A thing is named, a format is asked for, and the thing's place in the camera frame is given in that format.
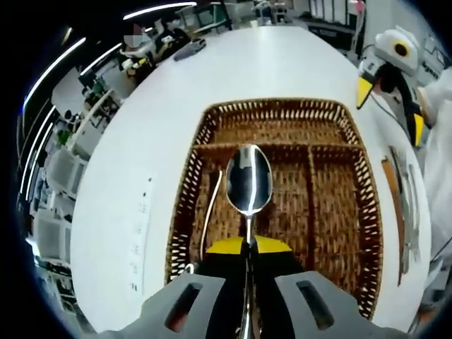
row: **chair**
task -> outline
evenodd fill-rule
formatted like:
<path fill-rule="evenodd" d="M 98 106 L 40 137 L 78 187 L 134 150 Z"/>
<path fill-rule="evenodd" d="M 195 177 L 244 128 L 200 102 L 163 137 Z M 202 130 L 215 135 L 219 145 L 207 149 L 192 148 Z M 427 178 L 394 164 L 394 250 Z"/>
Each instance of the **chair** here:
<path fill-rule="evenodd" d="M 39 209 L 33 220 L 33 237 L 41 261 L 54 265 L 70 265 L 71 223 L 49 210 Z"/>
<path fill-rule="evenodd" d="M 60 148 L 52 155 L 46 168 L 49 187 L 75 199 L 86 165 L 85 160 L 72 154 L 67 148 Z"/>

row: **spoon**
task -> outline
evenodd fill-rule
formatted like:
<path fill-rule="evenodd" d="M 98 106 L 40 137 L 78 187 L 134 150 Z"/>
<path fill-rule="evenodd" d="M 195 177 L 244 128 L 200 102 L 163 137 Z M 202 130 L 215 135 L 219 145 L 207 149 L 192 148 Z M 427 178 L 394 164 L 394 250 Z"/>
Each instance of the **spoon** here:
<path fill-rule="evenodd" d="M 239 148 L 230 159 L 226 169 L 227 200 L 246 218 L 246 276 L 244 289 L 244 310 L 240 338 L 259 338 L 259 329 L 253 317 L 253 268 L 251 246 L 256 243 L 252 229 L 253 216 L 270 201 L 273 180 L 270 163 L 256 145 Z"/>

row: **wicker basket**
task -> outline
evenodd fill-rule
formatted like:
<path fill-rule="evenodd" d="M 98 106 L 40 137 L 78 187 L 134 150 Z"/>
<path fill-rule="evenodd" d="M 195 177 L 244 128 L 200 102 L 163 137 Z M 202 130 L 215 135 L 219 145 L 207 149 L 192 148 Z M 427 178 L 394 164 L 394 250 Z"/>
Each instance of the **wicker basket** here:
<path fill-rule="evenodd" d="M 292 114 L 289 109 L 311 106 L 317 109 L 313 114 L 303 110 Z M 278 116 L 281 112 L 290 114 Z M 307 126 L 321 129 L 322 125 L 327 132 L 304 130 Z M 251 136 L 258 141 L 250 140 Z M 274 183 L 271 202 L 254 220 L 256 233 L 289 244 L 307 270 L 319 271 L 353 294 L 361 315 L 371 319 L 382 265 L 379 204 L 355 125 L 336 102 L 288 100 L 285 106 L 284 100 L 249 101 L 222 104 L 205 113 L 174 209 L 167 282 L 199 258 L 209 191 L 215 185 L 212 174 L 225 170 L 235 150 L 251 141 L 269 159 Z M 244 232 L 239 213 L 227 202 L 224 176 L 222 180 L 208 224 L 206 248 Z"/>

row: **white sleeve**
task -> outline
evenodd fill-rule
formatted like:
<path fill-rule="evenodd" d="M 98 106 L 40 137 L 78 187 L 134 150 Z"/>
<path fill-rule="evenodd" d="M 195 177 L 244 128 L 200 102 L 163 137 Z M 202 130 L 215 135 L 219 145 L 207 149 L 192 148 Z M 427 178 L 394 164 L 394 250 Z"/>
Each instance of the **white sleeve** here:
<path fill-rule="evenodd" d="M 439 79 L 419 88 L 422 96 L 422 109 L 433 126 L 438 118 L 438 111 L 445 100 L 452 100 L 452 68 L 445 69 Z"/>

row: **yellow and white robot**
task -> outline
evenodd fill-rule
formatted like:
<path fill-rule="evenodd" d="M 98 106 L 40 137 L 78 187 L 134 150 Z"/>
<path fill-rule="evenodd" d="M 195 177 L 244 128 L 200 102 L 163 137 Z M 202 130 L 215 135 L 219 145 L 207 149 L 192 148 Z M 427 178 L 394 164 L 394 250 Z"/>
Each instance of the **yellow and white robot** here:
<path fill-rule="evenodd" d="M 359 65 L 357 93 L 357 109 L 360 109 L 376 84 L 385 93 L 392 93 L 397 88 L 413 146 L 419 145 L 424 126 L 416 86 L 418 49 L 414 35 L 401 27 L 378 34 L 375 45 L 370 47 L 369 54 Z"/>

